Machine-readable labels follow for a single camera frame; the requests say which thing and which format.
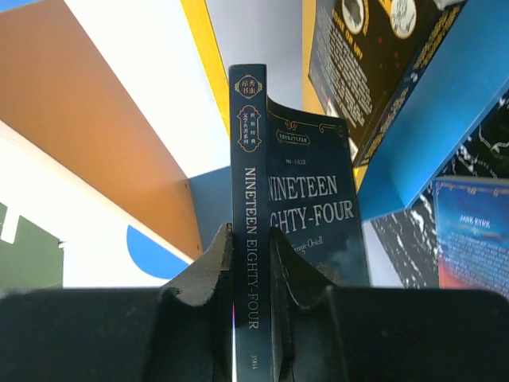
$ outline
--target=orange panel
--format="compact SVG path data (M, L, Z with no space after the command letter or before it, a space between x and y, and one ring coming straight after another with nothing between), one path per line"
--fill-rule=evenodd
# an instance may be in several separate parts
M188 179L63 0L0 14L0 119L195 259Z

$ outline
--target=book cover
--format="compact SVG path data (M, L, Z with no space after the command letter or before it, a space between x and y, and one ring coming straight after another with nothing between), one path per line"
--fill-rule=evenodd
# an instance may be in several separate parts
M309 78L324 111L347 120L355 166L369 164L463 5L317 0Z
M265 65L233 65L229 76L236 370L242 381L277 380L270 227L334 283L370 283L348 129L268 98Z
M433 190L440 287L509 298L509 180L439 177Z
M369 286L344 119L269 99L270 226L338 285Z

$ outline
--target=jane eyre book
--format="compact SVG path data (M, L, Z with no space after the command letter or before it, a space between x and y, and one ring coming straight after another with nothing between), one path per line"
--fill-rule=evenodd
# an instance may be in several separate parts
M269 229L334 283L369 286L343 119L267 97L264 64L229 70L239 380L274 380Z
M509 180L448 176L433 187L440 287L509 298Z

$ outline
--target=white panel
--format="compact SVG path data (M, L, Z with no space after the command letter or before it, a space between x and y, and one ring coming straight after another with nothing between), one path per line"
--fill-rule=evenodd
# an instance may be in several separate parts
M0 202L8 213L12 209L13 220L21 215L64 242L64 287L157 287L167 281L131 259L121 209L46 154L19 147L34 150L0 121ZM171 244L165 248L192 262Z
M159 279L142 271L130 257L127 224L109 224L105 236L64 243L64 288L160 287Z
M178 0L66 0L187 177L229 166L229 141Z

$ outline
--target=marble pattern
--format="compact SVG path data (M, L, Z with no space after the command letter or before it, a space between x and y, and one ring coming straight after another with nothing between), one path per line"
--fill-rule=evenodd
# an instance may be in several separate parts
M458 147L440 175L509 178L509 92ZM375 219L372 224L404 287L438 287L430 186L410 209Z

